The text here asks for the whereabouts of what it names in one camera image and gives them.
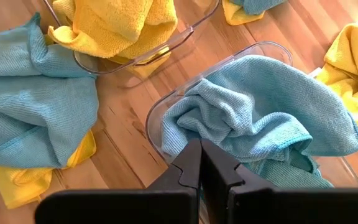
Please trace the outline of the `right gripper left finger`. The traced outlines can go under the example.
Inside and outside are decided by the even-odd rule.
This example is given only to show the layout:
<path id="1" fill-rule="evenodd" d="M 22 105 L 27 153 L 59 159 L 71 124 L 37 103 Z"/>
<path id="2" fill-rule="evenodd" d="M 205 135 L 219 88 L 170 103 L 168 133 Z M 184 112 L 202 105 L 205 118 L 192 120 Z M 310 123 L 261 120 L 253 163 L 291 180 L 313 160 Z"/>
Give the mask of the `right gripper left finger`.
<path id="1" fill-rule="evenodd" d="M 146 189 L 64 190 L 41 201 L 36 224 L 199 224 L 199 139 Z"/>

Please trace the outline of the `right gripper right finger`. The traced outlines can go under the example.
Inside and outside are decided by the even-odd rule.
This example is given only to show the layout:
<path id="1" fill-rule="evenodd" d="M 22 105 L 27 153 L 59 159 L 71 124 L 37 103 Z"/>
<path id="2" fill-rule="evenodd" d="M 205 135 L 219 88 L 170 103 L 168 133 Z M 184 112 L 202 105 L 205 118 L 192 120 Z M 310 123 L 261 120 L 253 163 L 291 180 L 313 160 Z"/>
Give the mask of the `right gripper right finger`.
<path id="1" fill-rule="evenodd" d="M 209 140 L 201 185 L 210 224 L 358 224 L 358 189 L 280 189 Z"/>

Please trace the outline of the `blue microfiber towel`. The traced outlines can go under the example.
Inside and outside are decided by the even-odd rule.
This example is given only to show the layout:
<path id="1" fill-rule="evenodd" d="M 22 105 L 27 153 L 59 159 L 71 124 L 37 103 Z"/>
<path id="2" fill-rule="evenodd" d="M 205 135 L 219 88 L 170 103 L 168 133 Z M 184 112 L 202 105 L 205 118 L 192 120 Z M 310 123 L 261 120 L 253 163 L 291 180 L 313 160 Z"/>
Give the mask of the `blue microfiber towel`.
<path id="1" fill-rule="evenodd" d="M 229 0 L 238 6 L 242 6 L 248 15 L 258 15 L 287 0 Z"/>
<path id="2" fill-rule="evenodd" d="M 201 79 L 162 120 L 162 151 L 208 139 L 241 162 L 298 161 L 358 151 L 339 97 L 278 60 L 248 55 Z"/>
<path id="3" fill-rule="evenodd" d="M 264 159 L 262 161 L 243 163 L 249 170 L 280 188 L 329 189 L 330 181 L 322 177 L 319 165 L 310 156 L 292 150 L 287 161 Z"/>
<path id="4" fill-rule="evenodd" d="M 0 32 L 0 166 L 65 167 L 97 119 L 96 76 L 40 20 Z"/>

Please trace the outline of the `clear plastic basket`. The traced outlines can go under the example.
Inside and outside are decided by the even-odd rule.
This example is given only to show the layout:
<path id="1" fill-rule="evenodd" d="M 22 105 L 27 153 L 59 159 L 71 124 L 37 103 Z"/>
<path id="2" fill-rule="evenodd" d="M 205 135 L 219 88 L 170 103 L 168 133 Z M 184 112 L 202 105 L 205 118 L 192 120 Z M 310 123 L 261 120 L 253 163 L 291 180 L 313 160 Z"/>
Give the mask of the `clear plastic basket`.
<path id="1" fill-rule="evenodd" d="M 171 162 L 176 157 L 176 155 L 173 156 L 163 152 L 161 148 L 162 120 L 167 110 L 182 99 L 186 91 L 195 86 L 201 79 L 206 78 L 223 66 L 248 55 L 272 58 L 293 67 L 291 53 L 285 47 L 275 42 L 258 42 L 220 61 L 212 67 L 209 67 L 207 70 L 201 72 L 182 86 L 179 86 L 171 93 L 158 100 L 147 115 L 146 130 L 151 145 L 163 156 L 165 161 Z M 312 158 L 319 165 L 322 177 L 330 181 L 334 186 L 358 187 L 358 176 L 347 162 L 346 156 L 314 156 Z"/>
<path id="2" fill-rule="evenodd" d="M 57 21 L 57 27 L 52 26 L 54 29 L 60 26 L 75 25 L 75 0 L 44 0 L 44 2 Z M 173 0 L 178 18 L 177 28 L 165 42 L 144 54 L 143 57 L 153 55 L 166 46 L 171 49 L 172 54 L 174 50 L 194 34 L 205 20 L 212 16 L 218 6 L 218 2 L 219 0 Z M 88 72 L 98 75 L 108 74 L 105 64 L 101 63 L 99 59 L 94 59 L 93 56 L 87 56 L 82 53 L 76 54 L 74 51 L 74 59 L 82 69 Z M 130 72 L 127 65 L 122 65 L 110 73 L 117 73 L 123 70 Z"/>

